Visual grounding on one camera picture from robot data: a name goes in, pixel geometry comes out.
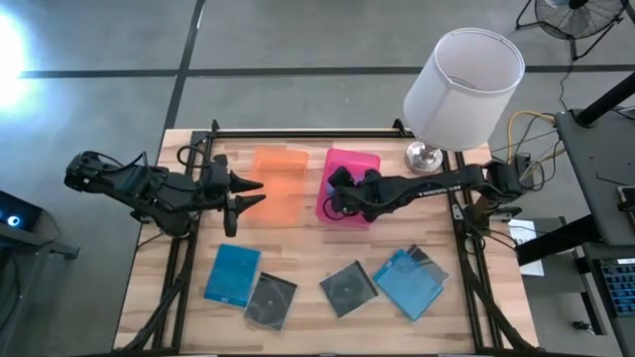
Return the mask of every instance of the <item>concrete floor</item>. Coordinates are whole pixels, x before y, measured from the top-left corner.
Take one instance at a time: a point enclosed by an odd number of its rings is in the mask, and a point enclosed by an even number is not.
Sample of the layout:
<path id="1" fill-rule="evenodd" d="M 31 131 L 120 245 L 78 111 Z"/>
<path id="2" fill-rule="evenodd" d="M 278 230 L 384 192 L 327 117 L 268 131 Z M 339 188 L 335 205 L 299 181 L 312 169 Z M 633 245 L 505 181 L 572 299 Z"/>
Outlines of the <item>concrete floor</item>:
<path id="1" fill-rule="evenodd" d="M 195 0 L 5 0 L 0 32 L 11 28 L 21 47 L 3 54 L 34 76 L 59 70 L 177 69 Z M 207 0 L 191 68 L 312 66 L 421 66 L 449 30 L 480 27 L 507 36 L 527 65 L 569 64 L 569 45 L 540 29 L 514 32 L 523 0 Z M 531 21 L 528 11 L 526 21 Z M 624 78 L 633 64 L 635 25 L 626 18 L 566 81 L 568 107 L 582 107 Z M 579 43 L 584 48 L 589 40 Z M 626 70 L 635 70 L 635 65 Z M 518 110 L 556 112 L 563 72 L 527 73 L 490 139 L 506 145 L 506 124 Z M 416 76 L 192 77 L 185 83 L 177 128 L 387 127 L 402 116 L 405 93 Z M 50 211 L 63 240 L 81 246 L 79 259 L 52 262 L 29 307 L 20 356 L 66 356 L 108 351 L 130 273 L 139 225 L 129 209 L 103 196 L 63 185 L 64 169 L 84 150 L 121 161 L 147 151 L 156 160 L 176 79 L 167 77 L 31 78 L 0 82 L 0 187 Z M 527 118 L 514 128 L 520 138 Z M 538 123 L 530 136 L 550 130 Z M 556 135 L 526 144 L 534 156 Z M 566 156 L 545 189 L 517 201 L 526 217 L 565 216 L 587 207 Z M 550 351 L 618 356 L 614 338 L 570 330 L 584 319 L 577 296 L 528 292 L 541 345 Z M 568 306 L 566 316 L 553 313 Z"/>

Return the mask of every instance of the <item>pink plastic container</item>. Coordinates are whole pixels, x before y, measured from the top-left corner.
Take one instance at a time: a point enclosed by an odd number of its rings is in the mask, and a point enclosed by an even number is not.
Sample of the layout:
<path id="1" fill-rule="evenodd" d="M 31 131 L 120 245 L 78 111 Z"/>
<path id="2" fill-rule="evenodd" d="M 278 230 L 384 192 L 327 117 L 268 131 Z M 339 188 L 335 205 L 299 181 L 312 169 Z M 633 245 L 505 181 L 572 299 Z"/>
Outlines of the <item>pink plastic container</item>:
<path id="1" fill-rule="evenodd" d="M 316 203 L 316 215 L 317 219 L 323 223 L 328 224 L 341 224 L 349 227 L 356 227 L 360 229 L 368 229 L 369 222 L 357 214 L 352 217 L 345 217 L 340 220 L 332 220 L 330 217 L 341 217 L 341 213 L 335 213 L 330 208 L 330 204 L 326 204 L 326 213 L 324 213 L 324 201 L 328 199 L 328 178 L 339 168 L 344 166 L 348 169 L 355 181 L 364 179 L 364 174 L 368 169 L 375 169 L 379 171 L 379 164 L 381 159 L 377 155 L 352 152 L 340 149 L 328 149 L 326 152 L 326 162 L 324 164 L 324 173 L 321 177 L 321 184 L 319 185 L 319 193 L 317 194 Z"/>

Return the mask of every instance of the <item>blue cd case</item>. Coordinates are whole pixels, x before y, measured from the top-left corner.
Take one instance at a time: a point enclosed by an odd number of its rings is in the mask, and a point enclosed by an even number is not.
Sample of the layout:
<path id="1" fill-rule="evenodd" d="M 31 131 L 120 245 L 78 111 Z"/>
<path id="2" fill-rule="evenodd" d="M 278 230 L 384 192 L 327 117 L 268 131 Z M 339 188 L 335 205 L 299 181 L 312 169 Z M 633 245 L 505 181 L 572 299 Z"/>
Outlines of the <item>blue cd case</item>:
<path id="1" fill-rule="evenodd" d="M 438 279 L 403 249 L 383 265 L 373 281 L 413 321 L 444 290 Z"/>
<path id="2" fill-rule="evenodd" d="M 260 252 L 221 244 L 205 287 L 207 299 L 245 307 L 249 301 Z"/>

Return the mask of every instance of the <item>bright light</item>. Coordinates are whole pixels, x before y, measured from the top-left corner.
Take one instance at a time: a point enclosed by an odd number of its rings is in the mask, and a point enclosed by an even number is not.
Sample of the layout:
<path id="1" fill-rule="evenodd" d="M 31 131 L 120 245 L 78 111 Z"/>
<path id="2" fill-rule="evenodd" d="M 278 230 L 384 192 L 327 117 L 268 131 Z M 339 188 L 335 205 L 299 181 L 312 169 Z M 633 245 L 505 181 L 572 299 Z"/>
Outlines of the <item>bright light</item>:
<path id="1" fill-rule="evenodd" d="M 25 92 L 24 80 L 18 79 L 25 66 L 22 36 L 5 14 L 0 14 L 0 53 L 0 107 L 5 107 Z"/>
<path id="2" fill-rule="evenodd" d="M 18 224 L 20 224 L 20 217 L 18 216 L 11 216 L 7 219 L 7 223 L 12 226 L 12 227 L 17 227 Z"/>

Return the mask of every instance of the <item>white paper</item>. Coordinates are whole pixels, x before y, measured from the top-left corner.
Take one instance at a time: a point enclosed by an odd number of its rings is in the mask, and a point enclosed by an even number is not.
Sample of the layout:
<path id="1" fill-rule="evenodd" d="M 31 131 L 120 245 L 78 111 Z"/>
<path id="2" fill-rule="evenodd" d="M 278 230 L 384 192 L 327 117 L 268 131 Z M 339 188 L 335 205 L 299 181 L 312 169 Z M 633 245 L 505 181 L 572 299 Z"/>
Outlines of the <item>white paper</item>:
<path id="1" fill-rule="evenodd" d="M 509 233 L 519 245 L 536 239 L 536 227 L 533 221 L 512 219 L 509 221 Z M 529 276 L 543 277 L 545 275 L 541 261 L 525 264 L 520 267 L 520 272 Z"/>

